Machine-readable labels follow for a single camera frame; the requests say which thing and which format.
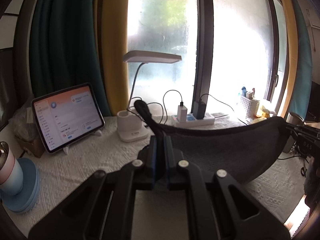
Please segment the white power strip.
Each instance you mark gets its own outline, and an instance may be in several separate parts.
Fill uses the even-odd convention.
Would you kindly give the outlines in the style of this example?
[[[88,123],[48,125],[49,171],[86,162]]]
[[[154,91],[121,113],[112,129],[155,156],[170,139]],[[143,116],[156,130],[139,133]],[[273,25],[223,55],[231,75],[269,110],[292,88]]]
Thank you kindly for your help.
[[[171,117],[173,125],[180,128],[213,125],[215,122],[215,117],[209,113],[205,113],[203,119],[196,119],[191,113],[187,114],[185,122],[180,122],[177,118],[177,115],[172,115]]]

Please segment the black power adapter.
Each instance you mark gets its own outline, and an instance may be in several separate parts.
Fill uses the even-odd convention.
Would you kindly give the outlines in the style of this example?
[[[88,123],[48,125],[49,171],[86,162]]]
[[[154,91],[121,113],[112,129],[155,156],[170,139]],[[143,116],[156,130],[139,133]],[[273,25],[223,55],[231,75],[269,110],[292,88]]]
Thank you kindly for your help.
[[[193,105],[193,116],[197,120],[201,120],[204,118],[206,112],[206,104],[202,101],[195,101]]]

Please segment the yellow curtain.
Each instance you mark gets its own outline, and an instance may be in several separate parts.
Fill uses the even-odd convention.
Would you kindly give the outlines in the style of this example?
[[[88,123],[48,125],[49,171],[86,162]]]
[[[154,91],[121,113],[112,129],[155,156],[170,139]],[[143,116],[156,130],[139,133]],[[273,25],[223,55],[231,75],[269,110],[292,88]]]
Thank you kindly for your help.
[[[125,110],[129,100],[129,75],[123,56],[127,52],[129,0],[93,0],[95,43],[103,87],[103,116]]]

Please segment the dark green curtain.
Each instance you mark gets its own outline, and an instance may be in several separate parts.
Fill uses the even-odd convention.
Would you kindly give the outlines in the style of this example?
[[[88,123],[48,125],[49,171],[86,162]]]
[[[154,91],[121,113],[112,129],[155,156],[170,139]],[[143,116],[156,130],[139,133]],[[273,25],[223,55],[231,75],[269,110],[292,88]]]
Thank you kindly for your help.
[[[90,83],[102,115],[111,115],[95,45],[93,0],[37,0],[29,73],[36,98]]]

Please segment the light blue round tray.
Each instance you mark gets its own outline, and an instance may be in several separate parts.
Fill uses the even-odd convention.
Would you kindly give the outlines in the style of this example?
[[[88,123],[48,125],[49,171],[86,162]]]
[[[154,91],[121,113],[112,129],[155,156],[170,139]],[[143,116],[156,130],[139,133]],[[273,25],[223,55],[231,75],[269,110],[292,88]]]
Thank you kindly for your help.
[[[9,210],[15,213],[26,213],[35,204],[40,190],[40,176],[35,164],[27,158],[19,158],[23,172],[23,186],[20,193],[10,196],[1,190],[1,199]]]

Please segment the white usb charger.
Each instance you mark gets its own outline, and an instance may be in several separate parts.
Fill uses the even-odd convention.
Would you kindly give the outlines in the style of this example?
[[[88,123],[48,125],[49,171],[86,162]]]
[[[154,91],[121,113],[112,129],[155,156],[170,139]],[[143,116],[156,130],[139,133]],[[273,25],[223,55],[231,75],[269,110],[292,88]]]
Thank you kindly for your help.
[[[177,110],[177,119],[179,122],[186,122],[187,112],[188,112],[187,108],[185,107],[183,101],[181,101]]]

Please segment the brown cardboard box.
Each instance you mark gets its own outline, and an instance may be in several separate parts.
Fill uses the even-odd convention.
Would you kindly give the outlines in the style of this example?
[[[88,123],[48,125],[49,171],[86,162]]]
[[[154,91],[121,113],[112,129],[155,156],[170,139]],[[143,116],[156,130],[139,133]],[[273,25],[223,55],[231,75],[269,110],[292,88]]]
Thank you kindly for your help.
[[[21,149],[26,150],[26,152],[29,155],[33,155],[36,158],[41,158],[46,150],[39,133],[37,133],[35,138],[31,141],[25,141],[24,139],[21,139],[18,135],[15,135],[15,139],[20,145]]]

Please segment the white woven basket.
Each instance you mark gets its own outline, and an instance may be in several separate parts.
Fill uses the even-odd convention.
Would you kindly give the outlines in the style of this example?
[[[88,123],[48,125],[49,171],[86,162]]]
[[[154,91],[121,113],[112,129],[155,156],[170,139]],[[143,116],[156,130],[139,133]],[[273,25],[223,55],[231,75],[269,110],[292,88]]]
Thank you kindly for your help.
[[[239,105],[242,115],[245,118],[252,118],[258,111],[260,101],[255,99],[248,99],[241,95]]]

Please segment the white desk lamp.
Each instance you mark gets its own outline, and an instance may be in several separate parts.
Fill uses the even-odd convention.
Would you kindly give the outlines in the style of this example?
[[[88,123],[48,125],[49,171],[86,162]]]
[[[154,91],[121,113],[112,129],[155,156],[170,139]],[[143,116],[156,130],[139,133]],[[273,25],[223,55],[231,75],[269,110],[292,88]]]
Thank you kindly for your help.
[[[117,133],[121,141],[134,142],[145,139],[149,135],[146,126],[157,125],[152,119],[148,105],[143,100],[136,100],[134,109],[130,108],[140,68],[148,63],[172,64],[181,60],[180,55],[144,50],[132,50],[123,56],[124,62],[139,63],[139,67],[135,73],[127,108],[117,113]]]

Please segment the teal curtain right side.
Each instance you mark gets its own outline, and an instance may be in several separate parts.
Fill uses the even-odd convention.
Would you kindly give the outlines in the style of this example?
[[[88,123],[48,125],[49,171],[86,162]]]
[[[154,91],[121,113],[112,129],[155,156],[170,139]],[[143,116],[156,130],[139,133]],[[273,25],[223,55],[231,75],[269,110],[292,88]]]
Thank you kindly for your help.
[[[291,0],[296,18],[298,53],[297,72],[289,112],[306,118],[312,86],[312,55],[308,30],[297,0]]]

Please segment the silver metal cylinder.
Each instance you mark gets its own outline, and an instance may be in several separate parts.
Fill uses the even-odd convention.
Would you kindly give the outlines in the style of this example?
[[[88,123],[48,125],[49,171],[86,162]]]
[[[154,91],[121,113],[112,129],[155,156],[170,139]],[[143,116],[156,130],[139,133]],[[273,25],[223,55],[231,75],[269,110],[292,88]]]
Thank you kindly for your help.
[[[304,118],[296,113],[289,112],[287,115],[286,122],[293,125],[304,125]],[[295,139],[292,136],[289,136],[287,143],[283,149],[283,152],[289,153],[294,143]]]

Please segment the purple and grey towel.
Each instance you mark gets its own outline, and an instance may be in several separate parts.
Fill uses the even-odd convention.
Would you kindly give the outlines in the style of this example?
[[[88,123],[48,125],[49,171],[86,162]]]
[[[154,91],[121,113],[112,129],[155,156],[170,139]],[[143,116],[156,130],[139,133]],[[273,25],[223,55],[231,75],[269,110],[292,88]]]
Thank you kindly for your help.
[[[272,117],[256,124],[225,129],[186,129],[163,124],[150,128],[155,136],[168,136],[174,149],[207,172],[224,169],[247,184],[267,171],[289,138],[287,122]]]

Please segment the pink blue gradient tumbler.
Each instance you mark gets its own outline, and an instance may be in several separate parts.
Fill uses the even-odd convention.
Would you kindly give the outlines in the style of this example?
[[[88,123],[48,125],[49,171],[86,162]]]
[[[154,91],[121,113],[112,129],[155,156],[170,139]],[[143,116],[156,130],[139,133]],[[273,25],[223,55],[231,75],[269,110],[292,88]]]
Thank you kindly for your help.
[[[1,190],[10,196],[21,192],[23,171],[7,142],[1,141]]]

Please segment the yellow plastic bag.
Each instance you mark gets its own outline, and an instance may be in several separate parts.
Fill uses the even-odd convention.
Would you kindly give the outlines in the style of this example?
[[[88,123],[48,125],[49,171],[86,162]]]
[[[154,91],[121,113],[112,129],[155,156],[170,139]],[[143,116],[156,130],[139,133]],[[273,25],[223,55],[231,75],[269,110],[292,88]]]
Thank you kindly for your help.
[[[257,113],[255,115],[256,118],[268,119],[275,115],[274,111],[267,109],[265,106],[259,106]]]

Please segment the white textured tablecloth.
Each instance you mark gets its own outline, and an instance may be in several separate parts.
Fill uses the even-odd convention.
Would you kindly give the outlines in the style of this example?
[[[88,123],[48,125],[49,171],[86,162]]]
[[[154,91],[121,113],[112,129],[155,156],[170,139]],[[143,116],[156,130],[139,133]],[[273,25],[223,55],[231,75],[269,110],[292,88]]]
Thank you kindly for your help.
[[[136,159],[148,139],[122,142],[116,120],[105,119],[101,137],[91,136],[63,152],[32,157],[40,174],[40,191],[35,205],[24,214],[11,212],[10,218],[27,235],[34,224],[67,197],[96,170],[113,172]],[[303,160],[288,154],[262,175],[248,183],[246,190],[281,222],[285,222],[304,193],[300,173]],[[187,239],[187,215],[180,192],[138,192],[133,220],[133,239]]]

